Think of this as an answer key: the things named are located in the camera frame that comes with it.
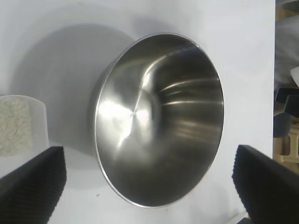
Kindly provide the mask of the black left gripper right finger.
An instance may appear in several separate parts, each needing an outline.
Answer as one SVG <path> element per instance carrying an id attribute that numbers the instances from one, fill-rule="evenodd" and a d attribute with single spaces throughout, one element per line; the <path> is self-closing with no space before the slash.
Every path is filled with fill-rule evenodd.
<path id="1" fill-rule="evenodd" d="M 299 222 L 298 174 L 249 145 L 239 145 L 232 179 L 249 215 L 241 224 Z"/>

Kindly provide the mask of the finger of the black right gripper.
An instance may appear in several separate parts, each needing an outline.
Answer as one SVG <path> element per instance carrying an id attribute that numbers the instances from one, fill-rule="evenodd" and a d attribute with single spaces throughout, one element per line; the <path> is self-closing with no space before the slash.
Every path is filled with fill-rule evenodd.
<path id="1" fill-rule="evenodd" d="M 285 102 L 285 113 L 299 115 L 299 96 L 289 95 Z"/>
<path id="2" fill-rule="evenodd" d="M 298 88 L 280 88 L 276 93 L 275 100 L 279 103 L 285 103 L 287 101 L 288 96 L 298 94 Z"/>

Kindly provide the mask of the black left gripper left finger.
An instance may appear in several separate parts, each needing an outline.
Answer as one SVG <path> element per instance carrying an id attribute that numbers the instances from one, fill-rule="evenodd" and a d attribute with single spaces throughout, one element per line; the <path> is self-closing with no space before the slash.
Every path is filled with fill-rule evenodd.
<path id="1" fill-rule="evenodd" d="M 63 147 L 50 147 L 0 179 L 2 224 L 46 224 L 66 184 Z"/>

